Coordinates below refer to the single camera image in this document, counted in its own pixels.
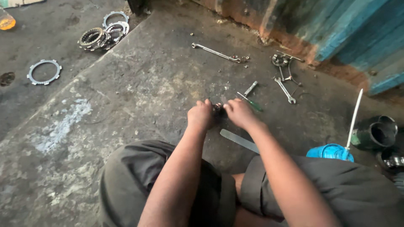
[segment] blue container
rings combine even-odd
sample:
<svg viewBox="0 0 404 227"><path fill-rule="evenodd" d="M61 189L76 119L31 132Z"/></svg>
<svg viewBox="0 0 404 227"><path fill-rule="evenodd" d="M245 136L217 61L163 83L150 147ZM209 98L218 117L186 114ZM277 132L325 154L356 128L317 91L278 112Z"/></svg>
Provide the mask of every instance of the blue container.
<svg viewBox="0 0 404 227"><path fill-rule="evenodd" d="M308 152L306 157L312 158L335 158L341 159L344 161L354 162L354 157L351 153L346 150L344 147L330 143L325 146L311 148Z"/></svg>

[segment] hand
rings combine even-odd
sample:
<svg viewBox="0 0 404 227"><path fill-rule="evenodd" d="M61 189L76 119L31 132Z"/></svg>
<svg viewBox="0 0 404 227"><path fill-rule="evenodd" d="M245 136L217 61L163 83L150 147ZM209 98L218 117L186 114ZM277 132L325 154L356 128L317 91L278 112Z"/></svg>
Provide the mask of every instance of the hand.
<svg viewBox="0 0 404 227"><path fill-rule="evenodd" d="M249 127L261 123L250 106L241 99L229 100L228 104L223 105L223 108L225 108L229 119L246 131Z"/></svg>
<svg viewBox="0 0 404 227"><path fill-rule="evenodd" d="M212 119L213 107L209 99L206 99L204 103L198 100L196 106L188 111L189 128L207 131L211 126Z"/></svg>

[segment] orange liquid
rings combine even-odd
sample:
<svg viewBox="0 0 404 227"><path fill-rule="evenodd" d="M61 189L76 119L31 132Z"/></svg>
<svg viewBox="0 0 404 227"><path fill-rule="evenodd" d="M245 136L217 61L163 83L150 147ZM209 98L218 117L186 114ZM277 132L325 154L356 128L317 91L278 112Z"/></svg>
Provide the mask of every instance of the orange liquid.
<svg viewBox="0 0 404 227"><path fill-rule="evenodd" d="M15 26L15 19L11 15L0 16L0 29L7 30Z"/></svg>

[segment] person's left hand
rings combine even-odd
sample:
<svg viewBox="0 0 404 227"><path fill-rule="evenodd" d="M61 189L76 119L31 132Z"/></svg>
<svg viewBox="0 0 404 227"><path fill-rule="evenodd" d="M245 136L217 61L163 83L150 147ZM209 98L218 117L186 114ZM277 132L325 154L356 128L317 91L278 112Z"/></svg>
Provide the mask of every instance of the person's left hand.
<svg viewBox="0 0 404 227"><path fill-rule="evenodd" d="M213 107L209 99L206 99L204 103L198 100L196 106L188 111L189 128L207 131L211 126L212 119Z"/></svg>

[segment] leg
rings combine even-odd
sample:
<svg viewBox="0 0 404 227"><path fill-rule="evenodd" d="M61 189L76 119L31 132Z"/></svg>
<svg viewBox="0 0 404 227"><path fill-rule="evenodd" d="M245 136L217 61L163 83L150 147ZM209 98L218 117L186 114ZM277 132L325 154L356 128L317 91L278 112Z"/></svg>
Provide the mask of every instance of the leg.
<svg viewBox="0 0 404 227"><path fill-rule="evenodd" d="M404 218L399 214L404 208L403 198L384 176L342 160L293 158L344 226L404 226ZM251 161L242 179L240 201L258 215L283 217L260 156Z"/></svg>
<svg viewBox="0 0 404 227"><path fill-rule="evenodd" d="M116 150L103 170L100 221L103 227L137 226L147 197L175 146L139 141ZM202 161L191 226L232 226L236 212L234 179Z"/></svg>

